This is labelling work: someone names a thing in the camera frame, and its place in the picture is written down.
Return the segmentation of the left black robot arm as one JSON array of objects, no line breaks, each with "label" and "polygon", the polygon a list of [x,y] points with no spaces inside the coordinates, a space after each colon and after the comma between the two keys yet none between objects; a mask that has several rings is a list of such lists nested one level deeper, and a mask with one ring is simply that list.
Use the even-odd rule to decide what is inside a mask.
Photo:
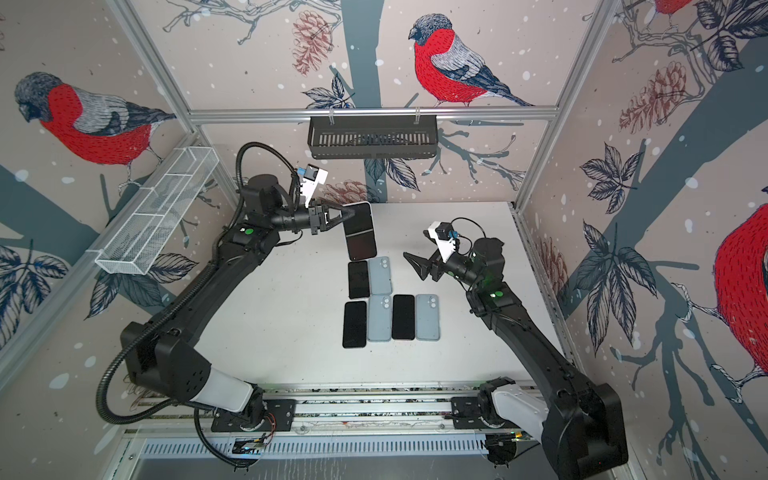
[{"label": "left black robot arm", "polygon": [[[283,189],[271,174],[240,186],[235,215],[215,241],[202,273],[149,321],[132,322],[122,331],[122,349],[97,387],[100,416],[109,423],[130,424],[168,406],[187,405],[225,410],[259,425],[266,415],[262,390],[214,368],[195,345],[230,294],[281,245],[282,232],[326,232],[354,215],[352,208],[335,203],[303,205],[294,190]],[[139,414],[113,413],[107,391],[120,366],[126,367],[132,383],[165,396],[165,401]]]}]

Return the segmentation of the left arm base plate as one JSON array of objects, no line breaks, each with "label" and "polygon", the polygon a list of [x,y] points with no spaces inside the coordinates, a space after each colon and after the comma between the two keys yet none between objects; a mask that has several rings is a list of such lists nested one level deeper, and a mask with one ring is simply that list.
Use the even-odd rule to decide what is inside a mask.
[{"label": "left arm base plate", "polygon": [[288,432],[297,402],[292,399],[267,399],[248,406],[244,412],[216,409],[211,430],[216,433]]}]

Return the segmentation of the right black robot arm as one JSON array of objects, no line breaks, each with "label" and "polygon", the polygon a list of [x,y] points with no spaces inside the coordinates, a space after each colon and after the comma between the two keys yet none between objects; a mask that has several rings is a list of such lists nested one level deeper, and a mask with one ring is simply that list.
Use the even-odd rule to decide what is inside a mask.
[{"label": "right black robot arm", "polygon": [[489,381],[478,395],[483,420],[520,427],[542,446],[561,479],[586,479],[626,464],[618,394],[579,371],[536,326],[504,280],[503,242],[484,236],[462,254],[451,223],[435,221],[424,235],[435,252],[428,258],[405,253],[404,258],[421,279],[448,275],[464,286],[471,313],[511,349],[540,392],[534,397],[508,378]]}]

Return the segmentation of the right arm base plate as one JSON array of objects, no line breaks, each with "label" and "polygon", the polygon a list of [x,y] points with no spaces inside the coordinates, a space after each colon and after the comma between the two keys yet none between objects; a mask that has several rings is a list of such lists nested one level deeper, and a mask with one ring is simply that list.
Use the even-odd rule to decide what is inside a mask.
[{"label": "right arm base plate", "polygon": [[511,429],[514,425],[506,420],[490,420],[481,412],[476,397],[452,397],[451,411],[447,418],[455,430]]}]

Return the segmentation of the light-blue case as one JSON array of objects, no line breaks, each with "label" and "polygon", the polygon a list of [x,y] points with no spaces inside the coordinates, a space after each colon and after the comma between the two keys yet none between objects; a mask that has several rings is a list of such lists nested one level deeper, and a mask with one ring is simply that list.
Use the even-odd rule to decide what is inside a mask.
[{"label": "light-blue case", "polygon": [[368,299],[367,339],[387,342],[392,338],[392,301],[390,295],[372,295]]},{"label": "light-blue case", "polygon": [[415,301],[415,337],[421,341],[438,341],[441,336],[439,298],[420,294]]},{"label": "light-blue case", "polygon": [[393,293],[391,262],[386,256],[367,260],[371,295],[391,295]]}]

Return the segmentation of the black phone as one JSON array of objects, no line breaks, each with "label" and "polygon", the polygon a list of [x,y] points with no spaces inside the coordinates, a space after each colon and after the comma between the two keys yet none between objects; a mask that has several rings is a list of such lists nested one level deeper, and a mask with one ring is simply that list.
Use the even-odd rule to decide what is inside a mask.
[{"label": "black phone", "polygon": [[348,204],[354,216],[343,222],[350,261],[362,261],[377,256],[374,223],[369,202]]},{"label": "black phone", "polygon": [[362,299],[370,296],[369,268],[367,261],[348,263],[349,298]]},{"label": "black phone", "polygon": [[392,303],[392,339],[415,339],[415,296],[398,294],[393,296]]}]

